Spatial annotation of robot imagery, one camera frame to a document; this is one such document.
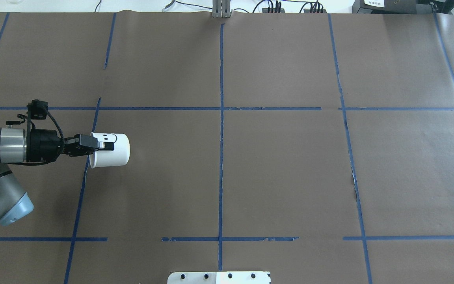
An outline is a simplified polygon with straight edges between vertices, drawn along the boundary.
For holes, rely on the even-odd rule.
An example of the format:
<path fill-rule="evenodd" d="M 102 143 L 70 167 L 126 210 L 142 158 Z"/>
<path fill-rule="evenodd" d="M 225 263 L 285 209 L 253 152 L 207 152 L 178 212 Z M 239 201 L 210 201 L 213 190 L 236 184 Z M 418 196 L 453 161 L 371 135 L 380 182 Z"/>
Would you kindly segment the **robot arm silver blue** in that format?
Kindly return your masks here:
<path fill-rule="evenodd" d="M 77 134 L 65 138 L 46 129 L 0 128 L 0 225 L 11 225 L 33 211 L 28 192 L 9 167 L 43 165 L 58 156 L 89 156 L 97 151 L 114 151 L 115 138 Z"/>

